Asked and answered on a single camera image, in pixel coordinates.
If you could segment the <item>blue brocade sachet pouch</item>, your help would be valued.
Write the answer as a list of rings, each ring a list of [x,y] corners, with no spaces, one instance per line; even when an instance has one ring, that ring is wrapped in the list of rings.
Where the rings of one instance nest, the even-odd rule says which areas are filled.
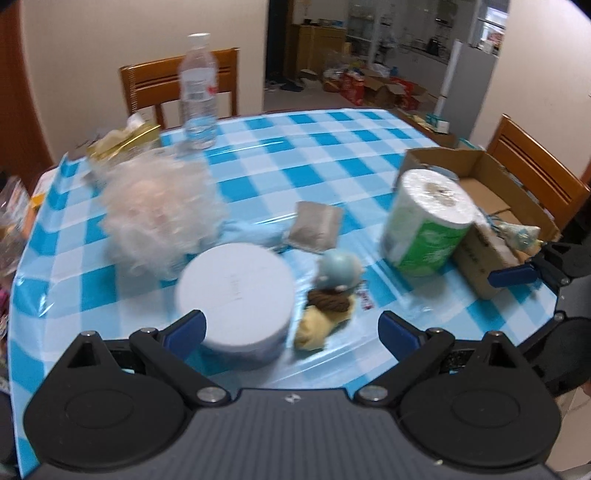
[[[487,214],[482,209],[475,214],[475,225],[486,241],[495,248],[532,255],[543,244],[540,227],[510,222],[502,219],[499,214]]]

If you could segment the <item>cardboard box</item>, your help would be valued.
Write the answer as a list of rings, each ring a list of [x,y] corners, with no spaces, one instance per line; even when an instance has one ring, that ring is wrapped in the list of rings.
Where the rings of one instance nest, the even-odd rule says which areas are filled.
[[[474,292],[480,298],[490,300],[500,292],[488,281],[492,271],[524,264],[539,251],[543,242],[557,240],[560,231],[501,163],[483,150],[410,149],[399,172],[439,167],[458,177],[460,186],[479,209],[474,226],[455,250],[453,258]],[[496,230],[503,223],[537,227],[538,239],[531,247],[520,251],[510,246]]]

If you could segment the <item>wooden chair right side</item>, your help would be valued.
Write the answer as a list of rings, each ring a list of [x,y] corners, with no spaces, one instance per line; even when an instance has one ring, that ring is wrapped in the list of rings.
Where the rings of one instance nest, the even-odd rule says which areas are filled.
[[[590,188],[503,114],[487,153],[515,176],[563,230],[590,197]]]

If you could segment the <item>brown knitted scrunchie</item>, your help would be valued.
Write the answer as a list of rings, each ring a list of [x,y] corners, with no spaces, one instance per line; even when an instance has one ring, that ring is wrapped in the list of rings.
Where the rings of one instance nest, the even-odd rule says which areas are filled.
[[[307,298],[308,305],[321,311],[344,313],[352,306],[348,295],[332,290],[311,289]]]

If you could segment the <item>jar with white lid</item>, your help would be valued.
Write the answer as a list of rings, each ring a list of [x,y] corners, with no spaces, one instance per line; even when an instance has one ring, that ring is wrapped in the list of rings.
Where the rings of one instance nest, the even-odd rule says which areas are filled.
[[[229,243],[196,256],[179,275],[175,306],[205,317],[202,345],[247,365],[280,357],[296,306],[290,266],[273,251]]]

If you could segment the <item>yellow cloth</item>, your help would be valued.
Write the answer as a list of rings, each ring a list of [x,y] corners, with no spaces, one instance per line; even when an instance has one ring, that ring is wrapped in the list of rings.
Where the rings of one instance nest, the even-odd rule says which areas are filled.
[[[315,351],[325,348],[325,339],[332,334],[335,328],[349,321],[355,311],[355,296],[346,297],[348,308],[346,310],[322,310],[318,306],[308,304],[304,308],[303,316],[297,325],[294,335],[294,347],[298,350]]]

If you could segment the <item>green wrapped toilet paper roll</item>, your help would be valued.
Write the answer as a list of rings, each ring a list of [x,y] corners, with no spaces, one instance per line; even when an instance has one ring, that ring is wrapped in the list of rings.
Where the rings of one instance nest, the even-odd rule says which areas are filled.
[[[406,171],[384,226],[384,259],[407,275],[435,273],[468,233],[477,212],[452,179],[429,169]]]

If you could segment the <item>light blue round toy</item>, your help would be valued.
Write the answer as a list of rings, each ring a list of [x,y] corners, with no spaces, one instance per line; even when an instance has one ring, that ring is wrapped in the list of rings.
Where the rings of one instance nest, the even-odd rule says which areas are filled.
[[[362,281],[363,265],[353,253],[342,249],[327,250],[317,261],[315,289],[351,293]]]

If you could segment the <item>pink mesh bath pouf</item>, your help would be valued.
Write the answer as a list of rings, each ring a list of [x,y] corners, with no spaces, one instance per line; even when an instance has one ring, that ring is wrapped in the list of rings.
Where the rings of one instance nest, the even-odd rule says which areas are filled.
[[[228,208],[204,158],[171,148],[117,165],[100,200],[111,258],[131,274],[176,279],[190,255],[211,247]]]

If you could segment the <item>grey fabric pouch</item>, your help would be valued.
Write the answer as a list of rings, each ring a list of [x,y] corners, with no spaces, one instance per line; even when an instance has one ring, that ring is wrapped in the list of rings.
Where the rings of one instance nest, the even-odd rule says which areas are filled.
[[[311,201],[297,203],[297,215],[287,234],[288,246],[311,253],[334,249],[344,209]]]

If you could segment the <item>blue checkered tablecloth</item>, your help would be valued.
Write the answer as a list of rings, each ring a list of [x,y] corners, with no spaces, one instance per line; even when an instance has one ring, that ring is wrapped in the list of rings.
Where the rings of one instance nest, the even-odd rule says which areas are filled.
[[[194,352],[190,364],[231,391],[257,387],[337,387],[351,392],[394,365],[377,320],[391,310],[419,327],[441,325],[479,339],[492,329],[521,342],[551,316],[555,295],[543,284],[480,300],[453,264],[430,277],[405,277],[379,252],[392,186],[407,150],[429,140],[383,110],[321,110],[223,121],[205,151],[230,216],[286,227],[297,203],[345,211],[339,245],[360,258],[370,300],[324,351],[286,351],[266,367],[242,371]],[[63,160],[37,215],[11,292],[8,364],[13,412],[25,407],[58,357],[83,330],[124,338],[177,318],[174,286],[132,275],[109,255],[104,210],[89,163]]]

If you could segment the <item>clear plastic snack container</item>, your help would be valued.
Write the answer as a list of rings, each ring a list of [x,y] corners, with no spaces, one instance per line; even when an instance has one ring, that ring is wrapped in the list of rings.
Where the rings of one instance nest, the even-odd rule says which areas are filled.
[[[11,275],[17,268],[26,240],[23,234],[30,196],[17,176],[1,172],[1,277]]]

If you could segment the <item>yellow tissue box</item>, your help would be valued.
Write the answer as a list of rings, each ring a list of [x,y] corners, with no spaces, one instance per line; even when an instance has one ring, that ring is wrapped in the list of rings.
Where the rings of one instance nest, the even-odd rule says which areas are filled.
[[[158,141],[159,138],[160,126],[145,120],[140,113],[134,113],[127,118],[123,129],[110,130],[90,144],[86,154],[93,161],[104,161],[134,147]]]

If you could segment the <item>white refrigerator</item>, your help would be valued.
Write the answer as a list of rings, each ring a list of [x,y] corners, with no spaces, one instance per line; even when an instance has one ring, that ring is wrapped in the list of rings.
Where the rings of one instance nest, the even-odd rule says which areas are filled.
[[[480,114],[498,57],[455,40],[434,114],[449,132],[469,140]]]

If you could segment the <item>red cardboard boxes on floor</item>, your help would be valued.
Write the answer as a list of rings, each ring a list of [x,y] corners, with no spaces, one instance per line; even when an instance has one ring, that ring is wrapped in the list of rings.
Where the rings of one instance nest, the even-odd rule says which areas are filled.
[[[355,106],[374,105],[411,112],[435,102],[435,97],[423,86],[400,77],[383,77],[372,70],[325,70],[322,89],[339,93]]]

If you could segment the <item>wooden chair behind bottle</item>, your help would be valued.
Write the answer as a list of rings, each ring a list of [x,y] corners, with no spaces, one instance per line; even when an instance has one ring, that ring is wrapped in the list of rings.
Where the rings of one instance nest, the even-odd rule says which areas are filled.
[[[214,50],[218,92],[229,95],[230,115],[238,115],[238,48]],[[178,68],[183,56],[153,60],[119,68],[128,115],[151,108],[156,123],[166,129],[162,105],[180,98]]]

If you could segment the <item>clear plastic water bottle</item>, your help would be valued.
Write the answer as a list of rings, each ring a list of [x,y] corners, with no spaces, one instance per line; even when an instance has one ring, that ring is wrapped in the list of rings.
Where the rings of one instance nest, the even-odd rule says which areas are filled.
[[[211,34],[188,36],[190,49],[178,67],[181,123],[193,150],[205,150],[216,139],[217,63],[209,48]]]

